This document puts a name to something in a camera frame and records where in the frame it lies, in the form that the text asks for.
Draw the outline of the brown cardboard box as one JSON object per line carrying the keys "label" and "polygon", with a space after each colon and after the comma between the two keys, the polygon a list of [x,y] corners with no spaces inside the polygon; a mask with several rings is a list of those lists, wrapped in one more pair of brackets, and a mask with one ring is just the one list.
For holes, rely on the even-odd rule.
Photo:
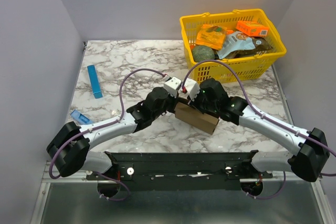
{"label": "brown cardboard box", "polygon": [[177,119],[212,135],[219,123],[219,119],[209,115],[202,114],[188,104],[188,100],[179,98],[174,109],[174,115]]}

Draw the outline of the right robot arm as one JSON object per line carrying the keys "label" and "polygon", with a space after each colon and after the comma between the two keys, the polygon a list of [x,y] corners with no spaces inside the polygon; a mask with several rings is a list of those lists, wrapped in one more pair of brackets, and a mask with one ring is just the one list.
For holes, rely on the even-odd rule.
{"label": "right robot arm", "polygon": [[186,79],[183,91],[189,105],[201,113],[208,113],[226,122],[254,130],[285,148],[283,152],[257,151],[241,165],[249,178],[259,172],[292,172],[299,178],[315,182],[330,154],[324,133],[318,128],[308,131],[283,122],[258,109],[246,99],[230,97],[220,82],[213,78],[202,83]]}

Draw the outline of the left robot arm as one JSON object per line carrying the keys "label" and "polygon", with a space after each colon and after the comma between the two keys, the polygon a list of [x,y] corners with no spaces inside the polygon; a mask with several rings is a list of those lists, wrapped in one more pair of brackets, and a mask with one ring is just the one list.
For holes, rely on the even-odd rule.
{"label": "left robot arm", "polygon": [[89,151],[105,141],[149,127],[159,116],[173,112],[179,95],[177,88],[154,88],[145,100],[114,117],[90,125],[66,123],[46,148],[51,158],[49,176],[68,177],[88,163]]}

